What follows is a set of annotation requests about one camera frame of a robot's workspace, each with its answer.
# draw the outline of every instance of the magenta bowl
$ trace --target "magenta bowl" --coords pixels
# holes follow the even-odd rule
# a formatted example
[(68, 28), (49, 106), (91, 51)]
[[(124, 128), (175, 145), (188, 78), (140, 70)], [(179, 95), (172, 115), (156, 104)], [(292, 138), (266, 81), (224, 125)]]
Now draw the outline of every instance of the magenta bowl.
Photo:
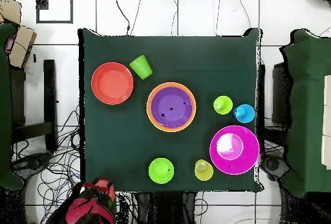
[(254, 133), (242, 126), (227, 126), (213, 137), (209, 147), (211, 161), (217, 169), (228, 175), (249, 171), (257, 162), (259, 141)]

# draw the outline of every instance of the purple plate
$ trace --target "purple plate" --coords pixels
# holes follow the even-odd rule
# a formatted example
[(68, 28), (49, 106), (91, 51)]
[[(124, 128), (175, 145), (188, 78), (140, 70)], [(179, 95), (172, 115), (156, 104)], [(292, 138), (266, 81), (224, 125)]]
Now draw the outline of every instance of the purple plate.
[(166, 87), (155, 94), (151, 111), (155, 120), (163, 127), (178, 128), (191, 116), (192, 101), (185, 91)]

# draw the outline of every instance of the cardboard box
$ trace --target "cardboard box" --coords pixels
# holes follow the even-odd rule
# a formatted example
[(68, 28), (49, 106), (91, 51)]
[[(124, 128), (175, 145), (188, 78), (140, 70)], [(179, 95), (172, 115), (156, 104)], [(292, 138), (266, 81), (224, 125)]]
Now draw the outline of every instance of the cardboard box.
[(5, 22), (13, 23), (17, 27), (16, 38), (9, 54), (10, 64), (23, 68), (30, 56), (31, 48), (37, 34), (22, 26), (21, 4), (14, 0), (0, 0), (0, 16)]
[(25, 66), (36, 36), (36, 33), (31, 28), (19, 26), (9, 54), (10, 64), (19, 68)]
[(19, 25), (21, 23), (21, 4), (15, 0), (0, 0), (0, 15), (3, 19)]

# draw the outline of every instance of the green cup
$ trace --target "green cup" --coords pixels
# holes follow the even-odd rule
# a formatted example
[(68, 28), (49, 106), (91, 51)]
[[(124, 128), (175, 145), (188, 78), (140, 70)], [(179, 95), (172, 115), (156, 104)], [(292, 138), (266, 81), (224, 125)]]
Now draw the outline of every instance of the green cup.
[(214, 109), (220, 115), (226, 115), (232, 110), (232, 100), (228, 96), (219, 96), (214, 101)]
[(152, 68), (149, 66), (144, 55), (139, 56), (137, 59), (133, 60), (129, 66), (141, 79), (145, 79), (153, 73)]

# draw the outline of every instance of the white tile floor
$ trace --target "white tile floor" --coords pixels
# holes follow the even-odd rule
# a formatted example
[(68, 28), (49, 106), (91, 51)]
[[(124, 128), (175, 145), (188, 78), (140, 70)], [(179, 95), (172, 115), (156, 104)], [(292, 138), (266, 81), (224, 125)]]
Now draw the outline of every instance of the white tile floor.
[[(37, 32), (32, 54), (25, 71), (25, 115), (27, 124), (43, 121), (43, 60), (56, 62), (56, 88), (59, 101), (58, 125), (64, 125), (69, 113), (78, 105), (78, 28), (89, 28), (103, 35), (124, 35), (127, 22), (118, 10), (115, 0), (73, 0), (73, 24), (36, 24), (36, 1), (17, 0), (22, 4), (21, 22)], [(130, 21), (130, 32), (135, 36), (177, 35), (176, 0), (141, 0), (140, 9), (133, 29), (139, 0), (118, 0), (123, 12)], [(49, 0), (49, 13), (52, 17), (66, 1)], [(331, 8), (321, 0), (179, 0), (179, 36), (241, 36), (249, 27), (263, 30), (261, 57), (266, 65), (266, 117), (272, 116), (272, 69), (283, 61), (279, 52), (281, 45), (290, 41), (290, 33), (297, 28), (307, 28), (314, 34), (331, 36)], [(75, 126), (73, 116), (67, 125)], [(62, 133), (73, 130), (66, 127)], [(45, 151), (44, 138), (30, 140), (25, 153)], [(18, 144), (20, 150), (25, 143)], [(55, 180), (50, 172), (43, 172), (44, 180)], [(204, 200), (197, 201), (195, 214), (197, 224), (278, 224), (281, 212), (279, 188), (276, 182), (268, 180), (259, 172), (262, 192), (205, 192)], [(27, 214), (29, 222), (39, 222), (45, 210), (43, 200), (37, 193), (41, 182), (35, 176), (27, 189)]]

